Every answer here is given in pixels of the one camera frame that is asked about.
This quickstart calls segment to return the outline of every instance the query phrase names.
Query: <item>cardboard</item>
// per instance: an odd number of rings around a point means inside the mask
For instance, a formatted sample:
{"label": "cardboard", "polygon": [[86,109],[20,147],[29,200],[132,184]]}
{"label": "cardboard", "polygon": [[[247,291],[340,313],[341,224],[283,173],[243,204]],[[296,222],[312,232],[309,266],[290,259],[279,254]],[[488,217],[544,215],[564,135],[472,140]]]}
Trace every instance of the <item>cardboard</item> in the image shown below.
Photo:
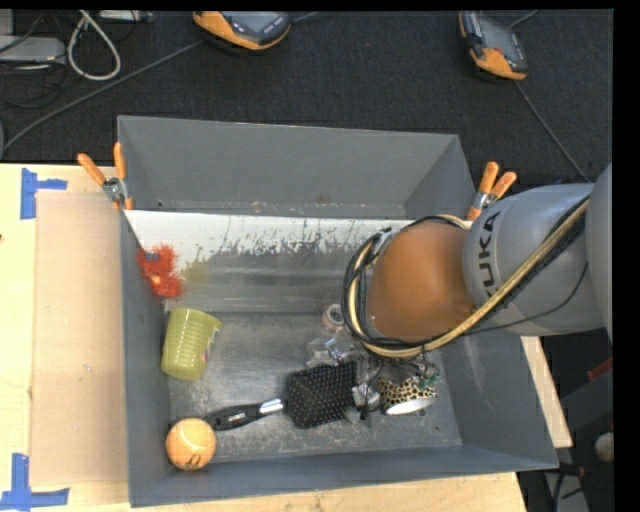
{"label": "cardboard", "polygon": [[118,215],[102,192],[37,208],[31,484],[126,480]]}

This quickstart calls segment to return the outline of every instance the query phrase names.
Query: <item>small toy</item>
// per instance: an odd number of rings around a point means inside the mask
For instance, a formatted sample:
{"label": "small toy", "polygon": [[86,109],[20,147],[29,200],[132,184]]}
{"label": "small toy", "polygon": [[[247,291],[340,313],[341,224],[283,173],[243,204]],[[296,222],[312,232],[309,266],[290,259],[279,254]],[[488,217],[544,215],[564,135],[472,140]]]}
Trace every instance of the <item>small toy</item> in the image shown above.
{"label": "small toy", "polygon": [[199,418],[177,422],[165,442],[169,460],[178,469],[194,471],[209,463],[216,452],[216,435],[211,426]]}
{"label": "small toy", "polygon": [[153,293],[160,299],[178,297],[183,293],[183,281],[175,268],[176,252],[168,244],[159,244],[150,251],[140,248],[136,262],[147,278]]}

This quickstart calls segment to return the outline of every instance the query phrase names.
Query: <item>tennis ball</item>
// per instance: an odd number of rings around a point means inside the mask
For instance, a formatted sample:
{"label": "tennis ball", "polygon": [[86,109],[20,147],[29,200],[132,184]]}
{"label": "tennis ball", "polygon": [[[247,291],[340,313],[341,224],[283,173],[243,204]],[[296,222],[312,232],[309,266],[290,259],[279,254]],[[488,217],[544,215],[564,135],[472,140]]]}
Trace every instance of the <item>tennis ball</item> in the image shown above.
{"label": "tennis ball", "polygon": [[193,471],[206,465],[213,457],[216,435],[206,421],[186,418],[171,427],[165,446],[174,466]]}

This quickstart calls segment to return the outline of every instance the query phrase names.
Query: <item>yellow cup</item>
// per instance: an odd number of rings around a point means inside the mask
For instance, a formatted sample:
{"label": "yellow cup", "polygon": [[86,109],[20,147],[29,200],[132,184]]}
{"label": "yellow cup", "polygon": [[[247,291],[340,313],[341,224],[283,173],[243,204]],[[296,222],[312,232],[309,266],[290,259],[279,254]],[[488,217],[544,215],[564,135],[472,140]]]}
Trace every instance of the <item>yellow cup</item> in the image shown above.
{"label": "yellow cup", "polygon": [[221,329],[222,322],[207,313],[174,309],[169,314],[160,367],[176,379],[198,380]]}

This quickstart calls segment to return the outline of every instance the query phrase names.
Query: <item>red fluffy toy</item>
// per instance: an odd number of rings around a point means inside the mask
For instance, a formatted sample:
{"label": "red fluffy toy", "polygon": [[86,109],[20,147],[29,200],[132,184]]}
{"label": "red fluffy toy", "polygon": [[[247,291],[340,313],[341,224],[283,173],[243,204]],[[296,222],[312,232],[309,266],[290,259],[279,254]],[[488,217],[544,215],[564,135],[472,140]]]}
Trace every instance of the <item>red fluffy toy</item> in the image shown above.
{"label": "red fluffy toy", "polygon": [[173,247],[164,243],[154,246],[151,251],[140,248],[136,255],[142,275],[160,299],[178,297],[183,293],[182,278],[175,268],[176,258]]}

